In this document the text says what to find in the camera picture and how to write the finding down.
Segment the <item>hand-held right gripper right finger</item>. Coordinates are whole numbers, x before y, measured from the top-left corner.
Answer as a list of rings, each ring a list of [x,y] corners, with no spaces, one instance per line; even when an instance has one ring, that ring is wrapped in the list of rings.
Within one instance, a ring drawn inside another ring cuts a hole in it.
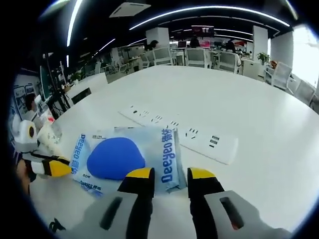
[[[283,228],[266,224],[260,213],[234,191],[226,191],[205,169],[187,170],[190,213],[199,239],[289,239]]]

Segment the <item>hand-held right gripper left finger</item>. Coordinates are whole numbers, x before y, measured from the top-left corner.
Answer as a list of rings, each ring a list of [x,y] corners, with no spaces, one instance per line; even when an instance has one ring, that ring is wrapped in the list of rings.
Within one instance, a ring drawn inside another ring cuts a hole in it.
[[[74,227],[76,239],[146,239],[153,212],[155,170],[126,175],[118,190],[93,203]]]

